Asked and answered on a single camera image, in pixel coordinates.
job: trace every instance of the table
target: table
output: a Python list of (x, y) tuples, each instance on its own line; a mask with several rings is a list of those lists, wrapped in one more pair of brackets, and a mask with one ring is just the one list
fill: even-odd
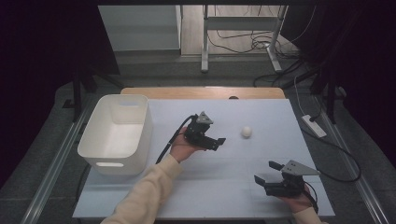
[[(149, 98), (154, 129), (147, 167), (155, 163), (170, 131), (184, 119), (180, 117), (184, 112), (189, 115), (203, 109), (215, 122), (206, 134), (227, 137), (225, 145), (218, 151), (194, 153), (183, 162), (185, 172), (175, 181), (174, 193), (157, 218), (264, 219), (291, 216), (285, 204), (265, 196), (264, 189), (254, 182), (255, 174), (262, 174), (270, 182), (281, 181), (281, 173), (268, 167), (269, 160), (286, 164), (294, 159), (315, 167), (290, 102), (281, 89), (131, 88), (121, 93), (145, 94)], [(239, 100), (229, 100), (230, 96)], [(242, 112), (246, 116), (235, 117)], [(242, 124), (248, 124), (254, 130), (249, 139), (240, 136)], [(142, 175), (101, 175), (91, 169), (74, 217), (100, 219), (111, 215), (115, 205)], [(306, 176), (304, 179), (317, 191), (319, 214), (334, 216), (319, 177)]]

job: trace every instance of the metal stand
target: metal stand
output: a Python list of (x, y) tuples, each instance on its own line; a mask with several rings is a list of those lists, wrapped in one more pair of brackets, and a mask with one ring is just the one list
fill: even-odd
[(201, 72), (208, 72), (208, 30), (272, 31), (273, 36), (271, 43), (267, 46), (267, 52), (275, 71), (277, 73), (282, 72), (276, 57), (275, 45), (285, 18), (286, 6), (280, 6), (280, 13), (277, 17), (208, 17), (207, 8), (208, 6), (204, 5), (204, 41), (202, 45)]

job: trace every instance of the gray floor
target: gray floor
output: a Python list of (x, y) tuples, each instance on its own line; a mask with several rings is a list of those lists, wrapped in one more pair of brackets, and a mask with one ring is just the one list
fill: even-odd
[[(209, 72), (200, 71), (200, 58), (195, 56), (179, 55), (118, 55), (121, 76), (113, 76), (127, 87), (161, 87), (161, 86), (235, 86), (252, 87), (254, 78), (268, 75), (266, 79), (257, 81), (257, 86), (271, 86), (274, 78), (273, 68), (266, 54), (259, 53), (250, 56), (227, 56), (213, 54), (209, 58)], [(285, 68), (294, 60), (280, 60)], [(302, 66), (296, 72), (285, 75), (280, 83), (293, 80), (309, 66)], [(96, 93), (85, 93), (84, 97), (92, 97), (97, 101), (101, 96), (110, 93), (119, 93), (120, 89), (112, 84), (95, 77), (98, 84)], [(297, 120), (305, 114), (316, 115), (319, 105), (308, 90), (312, 78), (297, 85), (298, 95), (294, 87), (285, 90), (290, 99)], [(50, 163), (59, 150), (62, 141), (71, 126), (73, 109), (63, 108), (64, 101), (72, 98), (71, 84), (61, 87), (56, 92), (56, 101), (51, 113), (43, 125), (40, 133), (31, 145), (21, 164), (12, 177), (0, 190), (0, 223), (20, 223), (26, 209), (35, 196)], [(339, 130), (346, 145), (361, 164), (362, 173), (370, 184), (389, 223), (396, 223), (396, 171), (373, 142), (370, 136), (344, 109), (342, 100), (335, 104), (335, 128)], [(319, 118), (318, 123), (325, 131), (325, 119)], [(308, 130), (301, 122), (302, 129)], [(86, 162), (77, 154), (78, 135), (75, 144), (67, 157), (64, 167), (55, 183), (49, 199), (41, 213), (38, 223), (78, 223), (71, 218), (74, 203), (79, 190), (79, 179)], [(348, 178), (348, 170), (341, 154), (334, 147), (324, 145), (318, 140), (304, 134), (304, 138), (317, 167), (329, 173)], [(333, 142), (331, 136), (325, 140)], [(368, 206), (355, 184), (341, 184), (327, 177), (322, 177), (325, 189), (332, 202), (335, 217), (327, 217), (330, 223), (375, 223), (371, 218)], [(268, 220), (268, 223), (288, 223), (282, 220)]]

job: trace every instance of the white table surface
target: white table surface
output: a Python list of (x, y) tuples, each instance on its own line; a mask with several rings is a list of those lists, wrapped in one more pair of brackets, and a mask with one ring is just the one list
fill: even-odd
[[(175, 181), (173, 193), (158, 218), (291, 217), (283, 202), (266, 196), (264, 188), (254, 181), (254, 175), (267, 182), (281, 181), (281, 173), (270, 168), (268, 161), (286, 164), (295, 160), (315, 168), (289, 100), (149, 100), (149, 109), (154, 128), (147, 167), (155, 163), (175, 130), (190, 115), (205, 111), (214, 120), (206, 135), (227, 138), (217, 151), (199, 151), (181, 163), (184, 172)], [(252, 129), (248, 139), (240, 134), (244, 126)], [(143, 173), (101, 175), (91, 169), (73, 217), (110, 216)], [(304, 180), (318, 194), (318, 214), (334, 216), (320, 178), (305, 176)]]

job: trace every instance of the person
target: person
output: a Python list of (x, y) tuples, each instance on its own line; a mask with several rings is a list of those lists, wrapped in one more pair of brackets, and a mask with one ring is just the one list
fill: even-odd
[[(189, 144), (180, 134), (171, 146), (169, 154), (158, 164), (148, 168), (146, 175), (139, 180), (116, 206), (114, 213), (105, 218), (102, 224), (146, 224), (154, 223), (157, 212), (171, 193), (173, 180), (182, 172), (180, 163), (195, 151), (205, 148)], [(298, 224), (322, 223), (303, 194), (297, 198), (279, 198), (289, 205)]]

